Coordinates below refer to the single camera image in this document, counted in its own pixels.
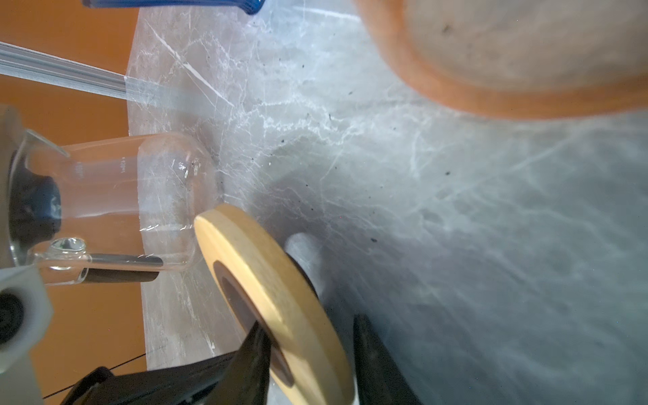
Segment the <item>black plastic part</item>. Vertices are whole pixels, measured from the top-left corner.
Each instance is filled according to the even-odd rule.
[[[95,369],[92,373],[81,378],[81,380],[79,380],[79,382],[70,389],[70,392],[67,393],[63,402],[61,402],[61,405],[73,405],[77,399],[86,395],[92,387],[101,384],[114,376],[115,375],[105,367]]]
[[[255,322],[205,405],[265,405],[270,382],[270,338]]]
[[[21,251],[45,242],[61,230],[61,194],[49,176],[34,174],[17,162],[9,193],[9,235]]]
[[[164,261],[162,258],[154,255],[110,255],[107,253],[92,253],[90,255],[90,263],[95,264],[133,264],[136,266],[144,267],[162,267],[164,266]]]
[[[270,339],[255,323],[237,352],[202,362],[122,376],[100,367],[62,405],[262,405],[269,382]]]
[[[131,272],[126,270],[87,269],[84,283],[146,283],[157,279],[159,272]]]
[[[168,369],[113,376],[91,386],[84,405],[180,405],[204,399],[223,379],[236,352]]]
[[[366,315],[356,315],[353,319],[353,351],[360,405],[421,403]]]
[[[0,345],[10,341],[23,324],[25,307],[23,302],[14,294],[0,294]]]

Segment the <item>marble countertop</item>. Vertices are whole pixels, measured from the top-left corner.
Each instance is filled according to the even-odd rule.
[[[425,404],[648,402],[648,113],[448,110],[344,0],[143,8],[128,76],[173,89],[129,103],[131,134],[199,139],[350,356],[365,312]],[[142,291],[149,368],[243,337],[204,265]]]

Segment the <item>orange wall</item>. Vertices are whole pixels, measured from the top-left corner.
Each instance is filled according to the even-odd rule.
[[[0,41],[125,73],[137,13],[90,10],[80,0],[2,0]],[[59,145],[128,135],[124,100],[0,75],[0,104],[16,107],[26,128]],[[31,352],[43,395],[145,353],[139,284],[57,286],[48,294],[54,316]],[[145,369],[139,358],[115,372]]]
[[[24,127],[59,145],[128,135],[126,102],[117,98],[0,75],[0,103],[16,107]],[[145,353],[139,284],[54,286],[48,294],[54,317],[31,352],[43,395],[100,365],[114,367]],[[135,371],[146,369],[142,360],[136,364]]]
[[[125,74],[137,14],[81,0],[2,0],[0,41]]]

